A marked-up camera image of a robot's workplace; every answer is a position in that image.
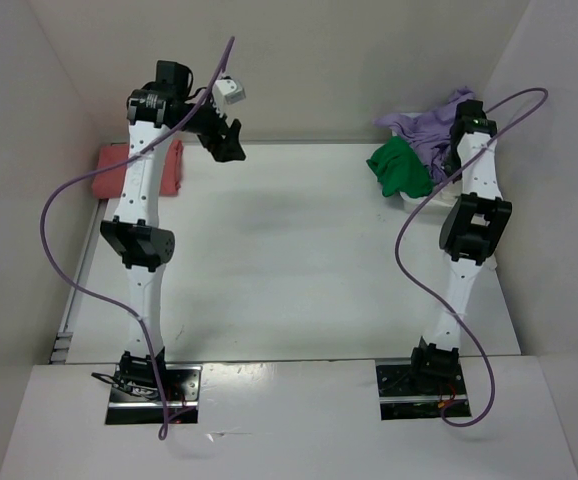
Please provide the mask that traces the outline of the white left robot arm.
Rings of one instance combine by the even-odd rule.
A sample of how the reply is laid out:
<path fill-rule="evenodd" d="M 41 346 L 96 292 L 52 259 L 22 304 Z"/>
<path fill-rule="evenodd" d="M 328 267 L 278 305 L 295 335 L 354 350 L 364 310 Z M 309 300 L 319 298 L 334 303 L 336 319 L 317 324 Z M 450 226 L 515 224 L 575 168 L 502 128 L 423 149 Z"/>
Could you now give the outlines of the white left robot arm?
<path fill-rule="evenodd" d="M 219 72 L 203 99 L 191 95 L 191 70 L 179 63 L 158 61 L 154 81 L 127 99 L 129 154 L 118 206 L 100 233 L 120 256 L 129 284 L 128 306 L 139 323 L 119 362 L 116 382 L 133 386 L 145 399 L 161 397 L 168 387 L 160 328 L 161 287 L 172 259 L 175 237 L 159 226 L 158 201 L 168 149 L 176 129 L 198 137 L 220 163 L 242 161 L 239 120 L 229 121 L 225 108 L 245 97 L 241 84 Z"/>

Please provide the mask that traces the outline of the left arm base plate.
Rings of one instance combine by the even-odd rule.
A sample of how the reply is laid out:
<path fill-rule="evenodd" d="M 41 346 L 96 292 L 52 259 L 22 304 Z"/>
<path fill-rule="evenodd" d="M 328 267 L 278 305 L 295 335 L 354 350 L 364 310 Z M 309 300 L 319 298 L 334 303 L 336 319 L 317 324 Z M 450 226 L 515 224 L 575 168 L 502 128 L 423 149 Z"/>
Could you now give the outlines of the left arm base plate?
<path fill-rule="evenodd" d="M 197 424 L 202 366 L 167 364 L 162 381 L 170 424 Z M 110 387 L 106 425 L 160 424 L 161 396 L 155 385 L 120 381 L 119 368 L 113 375 L 94 372 L 91 377 Z"/>

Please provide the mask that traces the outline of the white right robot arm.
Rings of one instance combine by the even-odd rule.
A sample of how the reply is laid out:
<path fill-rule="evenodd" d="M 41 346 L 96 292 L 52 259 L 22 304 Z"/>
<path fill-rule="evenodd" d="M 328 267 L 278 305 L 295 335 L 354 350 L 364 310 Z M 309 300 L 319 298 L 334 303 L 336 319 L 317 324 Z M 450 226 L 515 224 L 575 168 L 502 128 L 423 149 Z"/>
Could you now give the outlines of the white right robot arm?
<path fill-rule="evenodd" d="M 441 228 L 439 247 L 450 267 L 444 300 L 452 309 L 441 309 L 413 349 L 407 380 L 419 393 L 455 379 L 461 344 L 457 321 L 464 318 L 475 280 L 495 252 L 512 213 L 512 204 L 503 199 L 497 183 L 497 133 L 496 122 L 487 118 L 481 101 L 458 104 L 445 170 L 453 174 L 474 156 L 479 159 L 461 173 L 461 193 Z"/>

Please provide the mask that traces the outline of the red t shirt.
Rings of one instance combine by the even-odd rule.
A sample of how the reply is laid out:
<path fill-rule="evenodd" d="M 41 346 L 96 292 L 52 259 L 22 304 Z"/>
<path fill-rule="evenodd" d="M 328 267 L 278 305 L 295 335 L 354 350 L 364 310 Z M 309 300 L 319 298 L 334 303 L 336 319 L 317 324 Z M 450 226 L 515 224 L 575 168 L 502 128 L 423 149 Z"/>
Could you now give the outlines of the red t shirt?
<path fill-rule="evenodd" d="M 169 146 L 160 186 L 162 197 L 178 195 L 183 180 L 183 151 L 181 140 L 174 140 Z M 110 167 L 129 155 L 126 143 L 116 143 L 101 148 L 98 157 L 98 169 Z M 99 173 L 92 183 L 93 196 L 100 200 L 119 198 L 123 189 L 127 167 L 123 166 L 109 172 Z"/>

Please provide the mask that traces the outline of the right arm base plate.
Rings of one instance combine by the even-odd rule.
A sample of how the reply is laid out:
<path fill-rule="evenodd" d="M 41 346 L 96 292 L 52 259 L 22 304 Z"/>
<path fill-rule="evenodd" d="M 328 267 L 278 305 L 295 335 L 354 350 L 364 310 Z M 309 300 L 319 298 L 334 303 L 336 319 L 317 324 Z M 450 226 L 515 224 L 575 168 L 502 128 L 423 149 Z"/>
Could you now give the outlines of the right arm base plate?
<path fill-rule="evenodd" d="M 439 418 L 445 406 L 447 418 L 471 417 L 461 367 L 450 380 L 430 383 L 416 382 L 404 361 L 377 362 L 375 371 L 382 421 Z"/>

